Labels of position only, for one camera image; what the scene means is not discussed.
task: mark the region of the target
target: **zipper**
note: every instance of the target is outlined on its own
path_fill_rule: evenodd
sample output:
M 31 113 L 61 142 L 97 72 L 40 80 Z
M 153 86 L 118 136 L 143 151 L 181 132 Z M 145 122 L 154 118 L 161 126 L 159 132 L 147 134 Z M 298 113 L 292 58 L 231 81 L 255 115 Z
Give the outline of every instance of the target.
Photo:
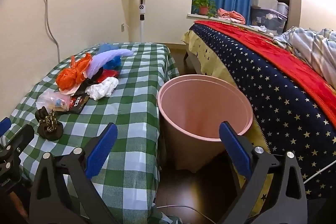
M 231 79 L 232 79 L 233 83 L 235 83 L 235 85 L 236 85 L 236 88 L 238 88 L 238 86 L 237 86 L 237 84 L 236 84 L 235 80 L 233 79 L 233 77 L 232 77 L 232 75 L 231 75 L 230 71 L 227 69 L 227 67 L 226 67 L 226 65 L 225 65 L 225 64 L 223 64 L 223 65 L 225 66 L 226 70 L 228 71 L 228 73 L 229 73 L 229 75 L 230 75 L 230 77 L 231 77 Z M 259 130 L 260 130 L 260 132 L 261 132 L 261 134 L 262 134 L 262 137 L 264 138 L 264 141 L 265 141 L 265 143 L 266 143 L 266 146 L 267 146 L 267 148 L 268 148 L 268 152 L 270 153 L 270 151 L 271 151 L 271 150 L 270 150 L 270 149 L 269 149 L 269 147 L 268 147 L 268 144 L 267 144 L 267 141 L 266 141 L 265 135 L 264 135 L 263 131 L 261 130 L 261 128 L 260 128 L 260 125 L 259 125 L 259 123 L 258 123 L 258 121 L 257 121 L 256 117 L 254 116 L 254 114 L 253 114 L 253 118 L 254 118 L 254 119 L 255 119 L 255 121 L 257 122 L 258 128 L 259 128 Z

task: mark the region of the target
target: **orange towel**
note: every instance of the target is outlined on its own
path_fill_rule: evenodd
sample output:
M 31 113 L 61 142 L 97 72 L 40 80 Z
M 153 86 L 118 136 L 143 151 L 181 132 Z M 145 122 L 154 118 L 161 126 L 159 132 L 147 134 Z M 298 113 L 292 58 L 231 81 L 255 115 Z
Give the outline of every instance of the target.
M 71 89 L 75 84 L 80 84 L 85 80 L 83 72 L 89 66 L 92 60 L 91 54 L 87 53 L 78 62 L 75 61 L 75 57 L 71 57 L 70 68 L 65 68 L 60 72 L 56 78 L 56 84 L 61 90 Z
M 245 18 L 236 11 L 228 12 L 222 8 L 219 8 L 217 14 L 219 15 L 219 17 L 223 17 L 236 23 L 245 24 L 246 22 Z

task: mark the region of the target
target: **navy blue star-patterned fabric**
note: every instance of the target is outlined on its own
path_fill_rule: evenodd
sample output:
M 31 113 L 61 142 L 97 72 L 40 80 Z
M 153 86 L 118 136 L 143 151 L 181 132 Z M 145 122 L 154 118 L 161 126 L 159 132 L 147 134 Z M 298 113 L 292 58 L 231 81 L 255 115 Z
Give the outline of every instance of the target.
M 230 36 L 201 24 L 190 30 L 216 53 L 249 99 L 271 153 L 293 151 L 304 181 L 336 160 L 336 130 L 295 79 Z M 336 164 L 305 184 L 307 198 L 326 198 L 335 184 Z

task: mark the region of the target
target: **cable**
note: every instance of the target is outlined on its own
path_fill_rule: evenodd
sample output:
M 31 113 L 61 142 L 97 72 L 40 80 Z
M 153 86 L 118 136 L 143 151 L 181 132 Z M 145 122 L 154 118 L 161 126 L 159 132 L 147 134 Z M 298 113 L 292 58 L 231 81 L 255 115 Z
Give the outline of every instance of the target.
M 216 222 L 214 222 L 213 220 L 211 220 L 207 216 L 203 215 L 202 213 L 200 213 L 199 211 L 197 211 L 193 207 L 190 207 L 190 206 L 187 206 L 187 205 L 166 205 L 166 206 L 160 206 L 160 207 L 156 207 L 156 208 L 159 209 L 159 208 L 166 208 L 166 207 L 186 207 L 186 208 L 192 209 L 192 210 L 196 211 L 197 213 L 199 213 L 200 215 L 204 216 L 206 219 L 211 221 L 213 224 L 216 224 Z
M 53 36 L 53 33 L 51 32 L 50 26 L 49 26 L 48 0 L 45 0 L 45 17 L 46 17 L 46 24 L 47 24 L 48 32 L 49 32 L 51 38 L 53 39 L 54 43 L 57 46 L 58 63 L 60 63 L 61 60 L 60 60 L 60 53 L 59 53 L 59 45 L 58 45 L 58 42 L 57 42 L 56 38 Z
M 316 172 L 316 174 L 312 175 L 309 179 L 307 179 L 303 184 L 306 184 L 309 180 L 313 179 L 314 177 L 316 177 L 318 174 L 322 173 L 325 169 L 328 169 L 330 166 L 332 166 L 333 164 L 336 163 L 336 160 L 333 161 L 331 164 L 327 165 L 326 167 L 324 167 L 322 170 Z

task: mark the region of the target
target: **green checkered tablecloth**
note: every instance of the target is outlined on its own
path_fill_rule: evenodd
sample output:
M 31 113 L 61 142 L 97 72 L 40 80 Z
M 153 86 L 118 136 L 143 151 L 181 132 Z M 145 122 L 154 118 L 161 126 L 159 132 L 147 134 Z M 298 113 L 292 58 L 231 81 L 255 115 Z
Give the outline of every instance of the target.
M 99 175 L 92 182 L 113 215 L 123 223 L 172 223 L 152 208 L 159 183 L 157 167 L 157 140 L 159 136 L 159 109 L 157 93 L 169 79 L 178 75 L 169 49 L 155 43 L 115 44 L 134 51 L 133 57 L 122 58 L 118 76 L 119 85 L 110 98 L 90 99 L 80 114 L 61 115 L 64 134 L 55 142 L 35 134 L 34 139 L 21 153 L 23 173 L 34 179 L 39 160 L 44 152 L 53 155 L 70 153 L 75 147 L 84 147 L 92 137 L 98 136 L 109 122 L 118 127 L 118 138 Z M 98 46 L 75 56 L 93 55 Z M 35 119 L 36 99 L 47 90 L 57 90 L 58 73 L 70 66 L 70 58 L 59 63 L 36 84 L 17 105 L 10 116 L 11 129 L 1 137 L 5 145 L 25 124 L 37 132 Z M 85 215 L 74 190 L 71 178 L 64 176 L 75 209 Z

